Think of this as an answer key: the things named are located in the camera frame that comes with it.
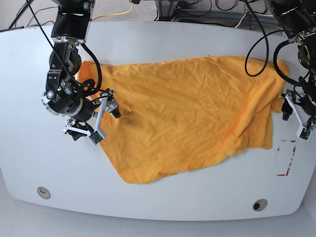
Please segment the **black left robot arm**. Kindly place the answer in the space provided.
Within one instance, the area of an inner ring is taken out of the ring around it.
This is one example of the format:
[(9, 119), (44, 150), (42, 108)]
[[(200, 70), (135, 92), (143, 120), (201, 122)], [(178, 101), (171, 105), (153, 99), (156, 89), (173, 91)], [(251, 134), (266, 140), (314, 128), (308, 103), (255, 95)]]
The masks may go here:
[[(309, 116), (302, 125), (299, 137), (307, 139), (316, 126), (316, 2), (314, 0), (267, 0), (266, 7), (276, 19), (288, 40), (275, 49), (273, 65), (278, 75), (293, 85), (283, 95), (283, 119), (288, 120), (295, 105)], [(277, 65), (279, 51), (291, 43), (298, 44), (298, 60), (308, 70), (305, 76), (291, 79)]]

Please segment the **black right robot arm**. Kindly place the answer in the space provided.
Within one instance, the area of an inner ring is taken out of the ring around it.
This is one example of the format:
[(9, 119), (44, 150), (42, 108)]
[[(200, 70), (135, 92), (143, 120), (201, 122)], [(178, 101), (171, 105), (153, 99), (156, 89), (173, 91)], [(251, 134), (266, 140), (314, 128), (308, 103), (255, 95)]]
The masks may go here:
[[(68, 116), (65, 134), (74, 140), (87, 137), (97, 145), (106, 137), (101, 128), (105, 112), (115, 118), (121, 116), (114, 91), (101, 89), (101, 66), (95, 55), (85, 45), (86, 34), (95, 2), (93, 0), (57, 0), (58, 12), (52, 29), (45, 92), (42, 103), (54, 115)], [(78, 46), (91, 56), (97, 69), (97, 80), (75, 79), (81, 67)]]

